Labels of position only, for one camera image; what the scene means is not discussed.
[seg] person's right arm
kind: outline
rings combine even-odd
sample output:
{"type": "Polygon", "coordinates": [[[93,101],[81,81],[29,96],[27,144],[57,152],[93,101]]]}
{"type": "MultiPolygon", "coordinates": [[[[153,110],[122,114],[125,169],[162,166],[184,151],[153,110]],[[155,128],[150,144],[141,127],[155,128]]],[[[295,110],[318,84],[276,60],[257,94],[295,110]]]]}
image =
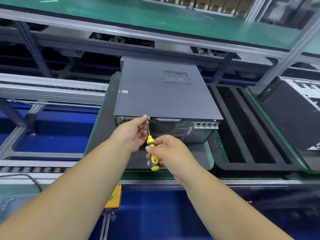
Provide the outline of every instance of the person's right arm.
{"type": "Polygon", "coordinates": [[[194,209],[214,239],[292,239],[205,170],[179,139],[164,135],[156,138],[155,144],[155,147],[146,147],[147,158],[150,154],[157,156],[160,164],[185,188],[194,209]]]}

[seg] forearm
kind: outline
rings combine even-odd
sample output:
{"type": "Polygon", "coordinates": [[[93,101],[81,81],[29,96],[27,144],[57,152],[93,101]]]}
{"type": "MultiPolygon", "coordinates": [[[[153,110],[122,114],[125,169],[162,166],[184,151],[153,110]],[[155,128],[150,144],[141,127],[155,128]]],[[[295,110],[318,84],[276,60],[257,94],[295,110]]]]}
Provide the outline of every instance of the forearm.
{"type": "Polygon", "coordinates": [[[205,169],[185,189],[214,239],[292,239],[205,169]]]}
{"type": "Polygon", "coordinates": [[[107,140],[0,226],[4,239],[87,240],[130,151],[107,140]]]}

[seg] person's left arm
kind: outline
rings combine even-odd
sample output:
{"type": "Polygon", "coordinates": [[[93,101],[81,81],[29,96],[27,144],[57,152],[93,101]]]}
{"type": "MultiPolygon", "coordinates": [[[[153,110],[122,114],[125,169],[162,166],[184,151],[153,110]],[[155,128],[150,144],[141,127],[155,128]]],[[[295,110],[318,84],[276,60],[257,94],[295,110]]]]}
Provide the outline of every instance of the person's left arm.
{"type": "Polygon", "coordinates": [[[1,239],[87,240],[130,155],[147,138],[147,116],[118,126],[111,137],[0,225],[1,239]]]}

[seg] yellow screwdriver handle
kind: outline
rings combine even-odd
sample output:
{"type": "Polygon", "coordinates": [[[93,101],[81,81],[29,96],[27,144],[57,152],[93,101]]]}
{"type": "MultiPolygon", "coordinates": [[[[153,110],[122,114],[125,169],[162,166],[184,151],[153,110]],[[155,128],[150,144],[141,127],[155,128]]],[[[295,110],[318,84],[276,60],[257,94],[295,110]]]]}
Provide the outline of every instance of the yellow screwdriver handle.
{"type": "MultiPolygon", "coordinates": [[[[155,141],[152,138],[152,136],[148,136],[148,140],[146,141],[146,143],[150,147],[154,147],[155,146],[155,141]]],[[[152,171],[158,171],[160,169],[159,159],[155,155],[151,155],[150,167],[151,167],[152,171]]]]}

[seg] person's left hand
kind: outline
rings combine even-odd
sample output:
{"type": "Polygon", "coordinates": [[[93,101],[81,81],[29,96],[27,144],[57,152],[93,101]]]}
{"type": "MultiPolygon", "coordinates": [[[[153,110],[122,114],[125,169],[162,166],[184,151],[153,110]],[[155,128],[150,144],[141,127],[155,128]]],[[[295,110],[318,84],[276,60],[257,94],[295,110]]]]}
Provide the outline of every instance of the person's left hand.
{"type": "Polygon", "coordinates": [[[110,138],[123,144],[131,153],[137,152],[148,137],[147,119],[150,120],[150,117],[144,115],[119,125],[110,138]]]}

